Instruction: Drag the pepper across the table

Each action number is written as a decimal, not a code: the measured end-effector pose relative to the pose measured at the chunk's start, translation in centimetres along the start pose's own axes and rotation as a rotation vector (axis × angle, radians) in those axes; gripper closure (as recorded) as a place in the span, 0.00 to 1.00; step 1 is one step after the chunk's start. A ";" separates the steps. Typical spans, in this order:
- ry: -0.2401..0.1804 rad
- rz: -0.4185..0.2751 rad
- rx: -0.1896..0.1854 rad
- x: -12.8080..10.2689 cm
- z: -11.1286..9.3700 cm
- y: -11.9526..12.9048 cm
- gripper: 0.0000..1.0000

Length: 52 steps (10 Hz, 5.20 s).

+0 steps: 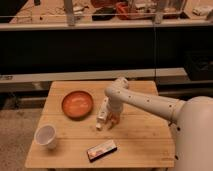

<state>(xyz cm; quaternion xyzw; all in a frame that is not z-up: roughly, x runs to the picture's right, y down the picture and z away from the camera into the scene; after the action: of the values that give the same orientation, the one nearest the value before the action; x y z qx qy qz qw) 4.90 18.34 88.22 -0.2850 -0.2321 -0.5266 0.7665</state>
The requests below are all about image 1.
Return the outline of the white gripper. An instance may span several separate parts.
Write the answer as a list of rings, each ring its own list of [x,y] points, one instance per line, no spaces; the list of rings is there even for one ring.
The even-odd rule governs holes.
[[[107,123],[108,112],[119,116],[123,111],[123,103],[120,100],[105,97],[96,118],[96,129],[101,130]]]

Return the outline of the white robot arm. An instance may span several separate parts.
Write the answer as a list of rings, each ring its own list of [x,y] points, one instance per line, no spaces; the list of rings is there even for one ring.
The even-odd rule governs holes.
[[[103,123],[118,124],[123,104],[161,117],[177,126],[175,164],[171,171],[211,171],[213,169],[213,98],[193,97],[187,101],[129,89],[120,77],[104,90],[105,98],[97,114],[96,128]]]

